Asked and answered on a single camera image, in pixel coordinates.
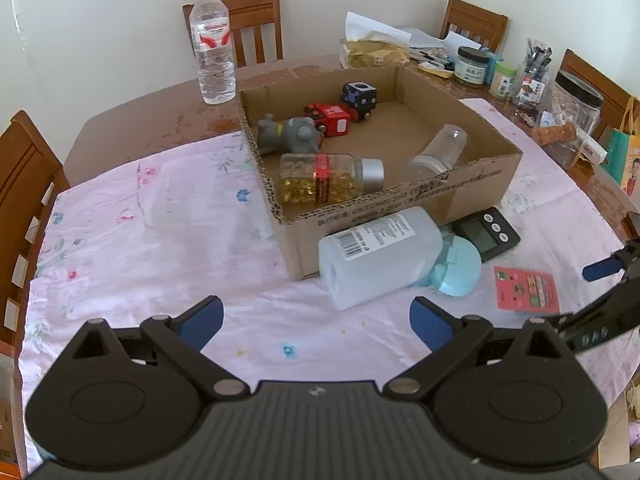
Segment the pink pen refill pack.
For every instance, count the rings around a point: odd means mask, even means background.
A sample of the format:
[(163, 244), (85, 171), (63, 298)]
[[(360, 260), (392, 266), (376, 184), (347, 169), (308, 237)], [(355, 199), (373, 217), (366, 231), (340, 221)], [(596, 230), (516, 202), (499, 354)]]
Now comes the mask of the pink pen refill pack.
[(495, 266), (494, 277), (500, 310), (536, 315), (560, 312), (558, 292), (550, 273)]

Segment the white plastic bottle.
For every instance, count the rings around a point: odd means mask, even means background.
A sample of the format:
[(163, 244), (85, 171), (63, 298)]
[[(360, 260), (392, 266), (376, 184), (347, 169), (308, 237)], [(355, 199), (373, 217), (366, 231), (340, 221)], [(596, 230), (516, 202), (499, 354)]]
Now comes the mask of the white plastic bottle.
[(420, 206), (322, 237), (318, 252), (320, 278), (338, 310), (412, 284), (465, 296), (482, 270), (478, 249), (442, 234)]

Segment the clear plastic jar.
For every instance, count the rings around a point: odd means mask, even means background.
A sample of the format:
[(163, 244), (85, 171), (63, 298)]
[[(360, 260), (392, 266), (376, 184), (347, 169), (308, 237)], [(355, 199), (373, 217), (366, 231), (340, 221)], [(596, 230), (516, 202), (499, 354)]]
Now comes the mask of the clear plastic jar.
[(401, 174), (401, 181), (421, 181), (453, 170), (468, 139), (468, 134), (462, 128), (444, 125), (419, 154), (408, 160)]

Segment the capsule jar silver lid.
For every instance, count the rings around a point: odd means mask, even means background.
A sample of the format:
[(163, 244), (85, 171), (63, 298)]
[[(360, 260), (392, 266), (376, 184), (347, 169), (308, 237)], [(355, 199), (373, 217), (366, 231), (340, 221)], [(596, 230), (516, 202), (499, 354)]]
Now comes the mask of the capsule jar silver lid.
[(349, 154), (284, 154), (280, 158), (283, 203), (322, 207), (382, 191), (381, 159)]

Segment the black blue toy cube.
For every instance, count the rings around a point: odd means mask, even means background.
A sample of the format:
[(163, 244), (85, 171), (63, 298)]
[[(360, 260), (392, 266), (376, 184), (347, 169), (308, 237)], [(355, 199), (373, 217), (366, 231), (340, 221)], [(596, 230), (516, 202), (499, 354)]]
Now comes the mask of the black blue toy cube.
[(341, 101), (352, 122), (363, 122), (376, 107), (378, 90), (364, 81), (348, 82), (343, 86)]

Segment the pink floral tablecloth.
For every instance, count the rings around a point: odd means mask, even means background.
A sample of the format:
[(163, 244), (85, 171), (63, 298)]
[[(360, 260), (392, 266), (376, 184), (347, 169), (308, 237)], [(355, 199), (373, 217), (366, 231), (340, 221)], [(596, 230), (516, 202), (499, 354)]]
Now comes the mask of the pink floral tablecloth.
[[(522, 241), (512, 266), (551, 271), (561, 307), (577, 310), (604, 292), (578, 284), (578, 264), (622, 243), (590, 198), (524, 132), (480, 99), (463, 100), (524, 155), (497, 203)], [(221, 340), (206, 356), (248, 379), (380, 380), (414, 364), (410, 292), (446, 307), (496, 299), (484, 270), (470, 303), (416, 285), (338, 312), (318, 278), (288, 276), (262, 178), (241, 131), (128, 162), (64, 192), (44, 234), (30, 284), (20, 357), (23, 401), (88, 318), (130, 326), (152, 313), (178, 313), (218, 294)]]

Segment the pen cup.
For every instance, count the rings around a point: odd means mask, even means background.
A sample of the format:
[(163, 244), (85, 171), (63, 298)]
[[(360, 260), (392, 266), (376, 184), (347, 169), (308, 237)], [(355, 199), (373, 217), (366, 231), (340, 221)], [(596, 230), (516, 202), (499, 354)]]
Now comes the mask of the pen cup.
[(528, 38), (524, 61), (516, 69), (510, 99), (516, 107), (535, 108), (539, 105), (549, 82), (552, 49), (537, 39)]

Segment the wooden chair left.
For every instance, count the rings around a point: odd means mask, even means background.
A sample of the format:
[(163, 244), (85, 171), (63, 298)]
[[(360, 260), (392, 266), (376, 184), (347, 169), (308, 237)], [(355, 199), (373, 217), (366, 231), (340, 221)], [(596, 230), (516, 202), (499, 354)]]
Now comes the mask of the wooden chair left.
[(24, 110), (1, 135), (1, 353), (24, 338), (29, 282), (58, 194), (70, 187), (62, 162)]

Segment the wooden chair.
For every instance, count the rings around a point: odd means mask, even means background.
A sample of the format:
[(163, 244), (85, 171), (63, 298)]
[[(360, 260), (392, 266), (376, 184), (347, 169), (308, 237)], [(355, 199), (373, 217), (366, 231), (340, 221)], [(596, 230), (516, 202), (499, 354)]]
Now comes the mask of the wooden chair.
[(240, 67), (246, 65), (242, 32), (251, 29), (254, 35), (254, 57), (257, 64), (267, 62), (265, 40), (262, 30), (273, 27), (274, 57), (284, 59), (281, 28), (280, 0), (221, 0), (230, 14), (230, 41), (235, 62)]
[(466, 38), (480, 40), (482, 47), (497, 53), (506, 34), (509, 19), (506, 15), (489, 11), (463, 0), (448, 0), (439, 38), (456, 32)]
[(24, 110), (1, 135), (1, 353), (24, 338), (29, 282), (58, 194), (70, 187), (62, 162)]

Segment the grey toy figure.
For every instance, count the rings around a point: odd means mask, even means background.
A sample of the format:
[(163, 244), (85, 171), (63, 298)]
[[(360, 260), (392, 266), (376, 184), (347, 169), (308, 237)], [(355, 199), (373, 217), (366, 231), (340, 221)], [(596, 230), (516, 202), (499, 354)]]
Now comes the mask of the grey toy figure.
[(257, 122), (257, 146), (262, 155), (317, 154), (320, 152), (322, 133), (310, 117), (292, 117), (275, 122), (271, 114)]

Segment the red toy cube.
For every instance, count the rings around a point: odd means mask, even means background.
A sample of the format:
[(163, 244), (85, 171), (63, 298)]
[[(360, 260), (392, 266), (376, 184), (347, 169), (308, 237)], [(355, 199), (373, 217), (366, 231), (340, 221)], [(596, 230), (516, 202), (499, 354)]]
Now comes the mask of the red toy cube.
[(343, 107), (334, 104), (314, 103), (304, 107), (304, 113), (314, 121), (316, 128), (326, 137), (346, 136), (349, 133), (350, 115)]

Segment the pile of papers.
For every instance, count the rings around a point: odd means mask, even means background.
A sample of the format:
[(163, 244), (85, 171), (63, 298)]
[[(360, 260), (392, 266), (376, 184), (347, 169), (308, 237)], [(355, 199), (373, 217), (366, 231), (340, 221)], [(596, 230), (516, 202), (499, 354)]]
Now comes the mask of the pile of papers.
[(450, 30), (444, 39), (433, 37), (421, 29), (404, 27), (410, 35), (409, 56), (418, 63), (418, 69), (442, 79), (454, 76), (454, 63), (460, 47), (480, 50), (478, 42)]

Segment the gold tissue pack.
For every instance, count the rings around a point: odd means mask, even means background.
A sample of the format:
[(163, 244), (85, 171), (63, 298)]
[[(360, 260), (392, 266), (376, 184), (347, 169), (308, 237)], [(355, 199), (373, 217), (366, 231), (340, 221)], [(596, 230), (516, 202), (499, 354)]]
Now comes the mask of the gold tissue pack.
[(341, 66), (351, 70), (404, 65), (410, 60), (410, 39), (410, 32), (348, 12), (345, 38), (341, 40)]

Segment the clear water bottle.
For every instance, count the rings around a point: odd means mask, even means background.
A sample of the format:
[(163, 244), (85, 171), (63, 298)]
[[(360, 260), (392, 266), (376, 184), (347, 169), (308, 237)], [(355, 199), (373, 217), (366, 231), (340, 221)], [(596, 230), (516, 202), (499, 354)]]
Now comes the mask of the clear water bottle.
[(233, 100), (235, 59), (227, 7), (221, 0), (196, 0), (189, 25), (203, 101), (218, 105)]

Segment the wooden chair back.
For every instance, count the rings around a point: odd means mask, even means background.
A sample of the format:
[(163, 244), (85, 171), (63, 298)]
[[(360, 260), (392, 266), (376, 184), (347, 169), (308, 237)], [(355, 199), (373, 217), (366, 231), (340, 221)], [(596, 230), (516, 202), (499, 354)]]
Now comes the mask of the wooden chair back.
[(251, 29), (254, 35), (254, 57), (257, 64), (267, 62), (265, 40), (262, 30), (273, 27), (274, 57), (284, 59), (281, 28), (280, 0), (221, 0), (230, 14), (230, 41), (235, 62), (240, 67), (246, 65), (242, 32)]

